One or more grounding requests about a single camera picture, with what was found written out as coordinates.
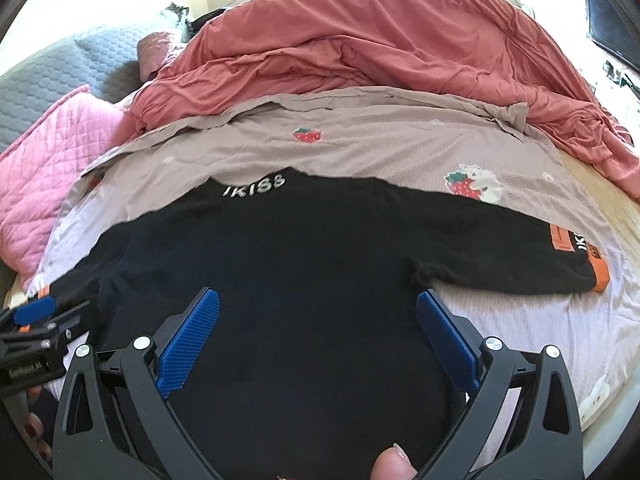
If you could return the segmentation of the left hand red nails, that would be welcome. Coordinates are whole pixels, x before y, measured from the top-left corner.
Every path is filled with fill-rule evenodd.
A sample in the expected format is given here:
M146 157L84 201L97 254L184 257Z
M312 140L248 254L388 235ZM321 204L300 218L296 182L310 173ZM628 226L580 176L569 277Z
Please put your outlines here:
M52 458L51 444L53 442L58 401L53 394L50 393L48 389L43 388L43 386L28 389L26 398L28 416L24 423L24 429L32 439L37 454L46 463L50 463Z

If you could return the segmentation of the right hand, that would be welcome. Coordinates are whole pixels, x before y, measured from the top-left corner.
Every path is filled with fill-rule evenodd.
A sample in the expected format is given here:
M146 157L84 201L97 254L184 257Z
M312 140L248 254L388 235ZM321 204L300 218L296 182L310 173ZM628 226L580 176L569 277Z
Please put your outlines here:
M418 472L412 466L406 452L394 443L386 448L374 461L371 480L412 480Z

